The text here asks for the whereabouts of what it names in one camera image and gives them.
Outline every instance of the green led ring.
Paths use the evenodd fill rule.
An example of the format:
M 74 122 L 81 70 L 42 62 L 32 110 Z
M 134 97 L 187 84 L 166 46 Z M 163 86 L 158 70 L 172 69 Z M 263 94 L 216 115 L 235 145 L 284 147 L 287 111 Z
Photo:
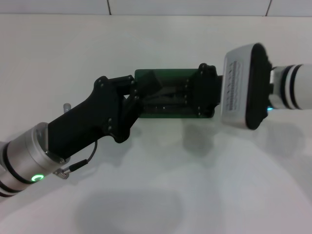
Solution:
M 34 175 L 32 178 L 31 178 L 31 181 L 33 182 L 37 182 L 39 180 L 42 180 L 44 178 L 44 175 Z

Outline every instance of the white wall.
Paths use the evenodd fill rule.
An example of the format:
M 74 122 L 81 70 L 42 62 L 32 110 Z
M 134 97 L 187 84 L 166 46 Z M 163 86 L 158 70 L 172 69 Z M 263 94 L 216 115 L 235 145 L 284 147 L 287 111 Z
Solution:
M 312 1 L 273 0 L 268 16 L 312 16 Z
M 0 15 L 0 140 L 62 114 L 93 82 L 140 68 L 222 74 L 226 52 L 262 42 L 274 65 L 312 63 L 312 18 Z M 99 141 L 67 181 L 0 203 L 0 234 L 312 232 L 311 111 L 272 111 L 254 132 L 213 119 L 140 119 Z M 92 147 L 72 162 L 86 158 Z
M 310 0 L 0 0 L 0 13 L 312 16 L 311 9 Z

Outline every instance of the robotic arm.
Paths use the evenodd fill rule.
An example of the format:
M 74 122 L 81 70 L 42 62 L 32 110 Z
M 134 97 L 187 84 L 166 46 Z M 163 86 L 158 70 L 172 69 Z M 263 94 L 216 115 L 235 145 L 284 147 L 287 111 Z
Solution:
M 268 108 L 312 109 L 311 73 L 309 65 L 272 68 L 264 47 L 251 44 L 226 55 L 223 76 L 203 63 L 198 69 L 136 70 L 135 78 L 100 77 L 84 102 L 2 146 L 0 197 L 51 173 L 66 179 L 90 161 L 61 169 L 72 155 L 104 136 L 126 141 L 138 117 L 212 118 L 221 103 L 224 123 L 255 130 Z

